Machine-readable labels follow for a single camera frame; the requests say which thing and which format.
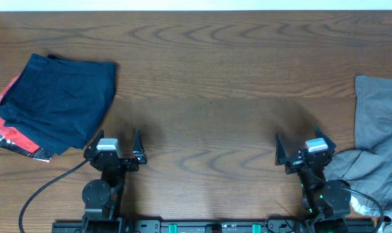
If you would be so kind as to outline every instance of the tabletop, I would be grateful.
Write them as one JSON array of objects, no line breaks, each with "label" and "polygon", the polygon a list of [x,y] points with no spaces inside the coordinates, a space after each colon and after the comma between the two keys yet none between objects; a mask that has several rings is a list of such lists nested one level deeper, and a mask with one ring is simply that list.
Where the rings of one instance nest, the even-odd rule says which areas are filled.
[{"label": "tabletop", "polygon": [[[392,78],[392,11],[2,12],[0,92],[32,53],[118,64],[116,97],[100,128],[148,164],[126,177],[122,212],[163,219],[264,219],[305,213],[296,175],[274,165],[275,133],[303,147],[317,124],[354,146],[354,77]],[[19,232],[25,201],[75,167],[0,148],[0,232]],[[79,220],[85,165],[41,192],[23,222],[50,232]]]}]

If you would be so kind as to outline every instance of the wooden table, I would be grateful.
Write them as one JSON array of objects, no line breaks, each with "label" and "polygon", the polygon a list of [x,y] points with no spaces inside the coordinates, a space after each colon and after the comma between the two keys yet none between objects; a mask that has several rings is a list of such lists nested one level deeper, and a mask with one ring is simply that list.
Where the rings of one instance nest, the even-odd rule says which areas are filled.
[{"label": "wooden table", "polygon": [[[123,211],[164,219],[299,216],[296,175],[274,166],[274,134],[302,146],[318,124],[354,145],[354,76],[392,78],[391,12],[0,13],[0,91],[30,55],[118,63],[102,129],[131,154],[142,130],[149,164],[127,177]],[[25,201],[82,160],[50,163],[0,149],[0,232],[18,232]],[[27,232],[80,219],[85,165],[43,191]]]}]

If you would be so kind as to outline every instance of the wood grain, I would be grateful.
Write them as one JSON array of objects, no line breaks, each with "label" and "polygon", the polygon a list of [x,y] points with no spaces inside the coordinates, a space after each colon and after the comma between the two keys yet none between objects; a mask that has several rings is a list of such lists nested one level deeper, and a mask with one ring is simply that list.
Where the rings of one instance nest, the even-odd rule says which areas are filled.
[{"label": "wood grain", "polygon": [[[0,91],[33,52],[118,63],[102,128],[126,156],[140,128],[149,156],[127,178],[125,213],[300,216],[299,179],[274,166],[274,133],[299,146],[318,124],[338,150],[353,147],[354,76],[392,78],[392,11],[0,13]],[[25,201],[82,160],[0,149],[0,232],[18,232]],[[27,232],[80,219],[82,189],[99,176],[86,165],[47,188]]]}]

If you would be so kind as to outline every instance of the light blue cloth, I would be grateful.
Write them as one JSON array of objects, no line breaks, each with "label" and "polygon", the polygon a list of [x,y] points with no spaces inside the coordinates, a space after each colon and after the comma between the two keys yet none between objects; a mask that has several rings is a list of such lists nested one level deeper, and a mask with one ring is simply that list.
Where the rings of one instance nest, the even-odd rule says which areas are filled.
[{"label": "light blue cloth", "polygon": [[[356,77],[357,95],[354,135],[356,150],[333,157],[324,173],[327,179],[343,179],[351,188],[375,198],[391,221],[383,224],[392,232],[392,80]],[[378,208],[354,195],[351,206],[360,214],[379,216]]]}]

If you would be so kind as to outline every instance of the stack of clothes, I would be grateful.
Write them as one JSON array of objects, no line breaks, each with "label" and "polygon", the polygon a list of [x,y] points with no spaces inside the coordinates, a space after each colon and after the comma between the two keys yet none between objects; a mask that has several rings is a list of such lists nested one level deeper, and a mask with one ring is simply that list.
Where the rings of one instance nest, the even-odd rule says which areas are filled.
[{"label": "stack of clothes", "polygon": [[116,66],[33,54],[0,94],[0,148],[50,161],[83,149],[115,96]]}]

